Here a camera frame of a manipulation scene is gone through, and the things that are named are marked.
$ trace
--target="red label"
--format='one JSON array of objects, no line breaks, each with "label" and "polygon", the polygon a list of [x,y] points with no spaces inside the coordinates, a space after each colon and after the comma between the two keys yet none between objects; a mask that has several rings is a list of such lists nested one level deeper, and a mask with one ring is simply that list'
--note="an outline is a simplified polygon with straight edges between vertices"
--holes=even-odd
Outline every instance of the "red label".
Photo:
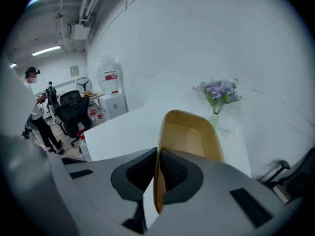
[{"label": "red label", "polygon": [[106,81],[110,81],[110,80],[114,80],[117,79],[117,74],[116,75],[106,75],[105,76],[105,80]]}]

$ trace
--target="flower vase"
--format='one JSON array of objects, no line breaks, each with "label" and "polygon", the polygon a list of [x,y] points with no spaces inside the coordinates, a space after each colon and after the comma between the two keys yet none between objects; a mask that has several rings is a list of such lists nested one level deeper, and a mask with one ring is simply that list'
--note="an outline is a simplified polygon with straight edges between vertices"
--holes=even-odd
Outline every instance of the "flower vase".
[{"label": "flower vase", "polygon": [[214,129],[217,128],[218,120],[219,120],[219,114],[212,113],[212,114],[210,115],[209,123],[212,124],[212,126],[214,127]]}]

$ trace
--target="floor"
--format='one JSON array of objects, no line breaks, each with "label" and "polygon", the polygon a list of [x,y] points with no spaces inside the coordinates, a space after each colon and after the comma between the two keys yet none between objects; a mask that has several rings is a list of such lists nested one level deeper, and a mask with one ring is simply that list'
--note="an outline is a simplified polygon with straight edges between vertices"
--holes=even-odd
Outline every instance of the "floor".
[{"label": "floor", "polygon": [[[84,156],[79,151],[79,147],[80,147],[79,141],[75,142],[74,147],[72,147],[70,143],[74,140],[73,138],[66,136],[63,133],[63,131],[61,130],[61,128],[59,127],[59,125],[57,125],[57,124],[53,125],[53,120],[51,117],[47,118],[46,122],[51,127],[51,130],[53,131],[56,139],[61,140],[63,143],[64,153],[63,153],[62,157],[75,156],[75,157],[79,157],[79,158],[84,159]],[[35,142],[44,145],[44,142],[43,142],[39,133],[36,133],[34,131],[34,136],[36,138]]]}]

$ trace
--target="chair backrest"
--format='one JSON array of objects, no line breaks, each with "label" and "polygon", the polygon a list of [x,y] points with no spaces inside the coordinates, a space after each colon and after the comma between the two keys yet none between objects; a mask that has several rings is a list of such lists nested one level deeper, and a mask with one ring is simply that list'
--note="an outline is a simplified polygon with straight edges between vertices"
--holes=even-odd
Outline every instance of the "chair backrest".
[{"label": "chair backrest", "polygon": [[63,122],[64,129],[69,137],[76,138],[76,133],[79,131],[79,122],[84,125],[84,130],[91,128],[92,120],[88,115],[89,100],[88,96],[81,97],[77,101],[55,109],[55,114]]},{"label": "chair backrest", "polygon": [[69,91],[60,96],[60,104],[65,105],[67,103],[75,102],[81,98],[82,96],[78,90]]}]

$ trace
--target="electric fan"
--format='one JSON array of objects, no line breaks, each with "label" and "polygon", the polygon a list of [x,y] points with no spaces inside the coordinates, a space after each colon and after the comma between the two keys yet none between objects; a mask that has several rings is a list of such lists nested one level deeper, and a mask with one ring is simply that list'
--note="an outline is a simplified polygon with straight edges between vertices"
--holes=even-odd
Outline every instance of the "electric fan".
[{"label": "electric fan", "polygon": [[77,90],[84,95],[90,95],[92,89],[92,83],[87,77],[82,77],[77,80]]}]

